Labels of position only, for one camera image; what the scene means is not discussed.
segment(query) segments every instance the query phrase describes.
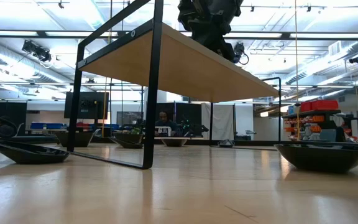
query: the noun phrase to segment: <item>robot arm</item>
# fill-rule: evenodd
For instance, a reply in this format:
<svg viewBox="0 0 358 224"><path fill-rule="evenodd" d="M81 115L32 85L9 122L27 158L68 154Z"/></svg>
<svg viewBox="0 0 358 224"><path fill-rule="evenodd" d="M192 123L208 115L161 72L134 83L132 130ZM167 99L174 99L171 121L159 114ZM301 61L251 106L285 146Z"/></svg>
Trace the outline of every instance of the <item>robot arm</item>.
<svg viewBox="0 0 358 224"><path fill-rule="evenodd" d="M243 0L181 0L178 20L191 38L220 56L237 63L237 52L223 35L230 33L234 16L240 16Z"/></svg>

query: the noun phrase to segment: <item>wooden floor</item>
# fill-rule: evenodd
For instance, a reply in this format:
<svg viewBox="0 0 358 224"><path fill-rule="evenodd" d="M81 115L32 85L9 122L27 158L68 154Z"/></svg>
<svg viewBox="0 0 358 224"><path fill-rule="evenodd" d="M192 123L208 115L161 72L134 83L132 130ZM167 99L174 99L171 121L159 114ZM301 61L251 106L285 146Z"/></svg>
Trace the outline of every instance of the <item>wooden floor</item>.
<svg viewBox="0 0 358 224"><path fill-rule="evenodd" d="M113 144L80 150L140 161ZM304 172L275 151L206 146L156 146L154 161L24 166L0 154L0 223L358 224L358 167Z"/></svg>

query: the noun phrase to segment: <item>white curtain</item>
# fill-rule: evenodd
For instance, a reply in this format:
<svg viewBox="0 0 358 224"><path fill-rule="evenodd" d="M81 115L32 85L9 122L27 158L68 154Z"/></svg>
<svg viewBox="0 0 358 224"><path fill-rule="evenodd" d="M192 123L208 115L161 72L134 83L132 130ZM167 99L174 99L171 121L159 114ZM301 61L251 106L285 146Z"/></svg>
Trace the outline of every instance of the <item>white curtain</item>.
<svg viewBox="0 0 358 224"><path fill-rule="evenodd" d="M209 103L201 104L202 124L209 129L211 114L211 105ZM233 105L214 105L213 117L213 140L234 140L233 125ZM205 139L209 139L209 132L203 133Z"/></svg>

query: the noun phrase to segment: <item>man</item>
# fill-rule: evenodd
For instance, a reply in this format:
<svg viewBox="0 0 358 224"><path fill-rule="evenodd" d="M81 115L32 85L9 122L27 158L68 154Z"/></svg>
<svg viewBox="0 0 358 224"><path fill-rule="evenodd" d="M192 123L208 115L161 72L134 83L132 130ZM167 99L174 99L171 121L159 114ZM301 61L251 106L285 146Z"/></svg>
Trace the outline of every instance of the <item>man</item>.
<svg viewBox="0 0 358 224"><path fill-rule="evenodd" d="M160 119L155 123L156 127L171 127L171 136L177 136L180 132L179 126L168 119L167 112L161 111L160 112ZM154 132L155 136L160 137L167 137L168 133L158 133L157 131Z"/></svg>
<svg viewBox="0 0 358 224"><path fill-rule="evenodd" d="M7 121L10 120L10 118L8 116L1 116L1 118L5 119ZM9 135L9 136L15 135L14 128L12 128L11 126L7 125L3 121L0 121L0 133L4 134L4 135Z"/></svg>

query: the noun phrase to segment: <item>red box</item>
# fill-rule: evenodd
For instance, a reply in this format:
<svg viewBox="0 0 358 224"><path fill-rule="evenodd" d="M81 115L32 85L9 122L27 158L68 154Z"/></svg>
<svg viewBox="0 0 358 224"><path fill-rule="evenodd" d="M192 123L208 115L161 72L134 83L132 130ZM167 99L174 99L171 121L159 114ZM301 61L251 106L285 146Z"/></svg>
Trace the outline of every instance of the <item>red box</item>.
<svg viewBox="0 0 358 224"><path fill-rule="evenodd" d="M314 100L311 103L311 110L338 110L339 104L336 100Z"/></svg>
<svg viewBox="0 0 358 224"><path fill-rule="evenodd" d="M311 102L301 103L301 112L311 111Z"/></svg>

